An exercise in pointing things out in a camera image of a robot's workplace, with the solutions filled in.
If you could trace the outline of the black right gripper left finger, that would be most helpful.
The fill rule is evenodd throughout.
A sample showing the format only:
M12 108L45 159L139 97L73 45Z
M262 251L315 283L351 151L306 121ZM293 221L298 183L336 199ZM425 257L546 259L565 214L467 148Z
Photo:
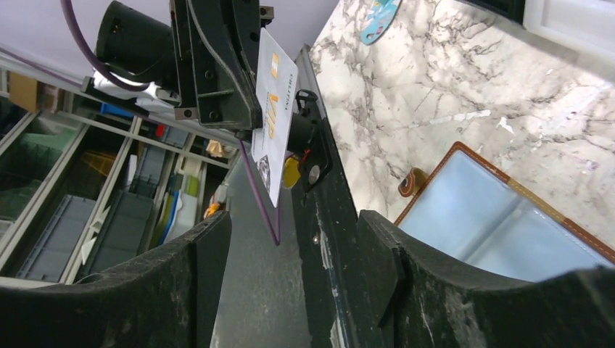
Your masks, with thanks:
M78 283L1 289L3 347L208 347L232 224L185 234Z

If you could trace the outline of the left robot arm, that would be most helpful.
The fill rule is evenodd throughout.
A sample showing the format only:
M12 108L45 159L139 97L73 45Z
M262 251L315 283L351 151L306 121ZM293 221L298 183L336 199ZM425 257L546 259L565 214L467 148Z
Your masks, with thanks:
M148 83L177 120L252 131L263 125L256 97L260 30L273 17L258 1L171 1L164 24L113 1L94 53L111 72Z

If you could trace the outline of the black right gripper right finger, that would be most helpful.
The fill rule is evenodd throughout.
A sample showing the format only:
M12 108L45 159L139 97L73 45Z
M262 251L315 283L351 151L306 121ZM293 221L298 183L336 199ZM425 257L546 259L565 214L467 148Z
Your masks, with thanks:
M407 284L393 304L395 347L612 347L614 270L532 283L467 265L364 210L359 226L392 243Z

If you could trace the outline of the brown leather card holder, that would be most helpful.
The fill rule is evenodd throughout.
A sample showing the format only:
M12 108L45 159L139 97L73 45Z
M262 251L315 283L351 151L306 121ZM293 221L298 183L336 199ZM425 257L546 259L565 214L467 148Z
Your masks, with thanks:
M613 268L611 247L462 142L431 173L414 167L395 223L461 262L538 282L574 270Z

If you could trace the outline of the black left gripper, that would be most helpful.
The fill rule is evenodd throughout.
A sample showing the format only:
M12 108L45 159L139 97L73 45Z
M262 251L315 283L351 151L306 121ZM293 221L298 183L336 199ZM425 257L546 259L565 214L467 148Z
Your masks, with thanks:
M274 18L258 0L171 1L178 120L207 128L261 128L256 97L259 32Z

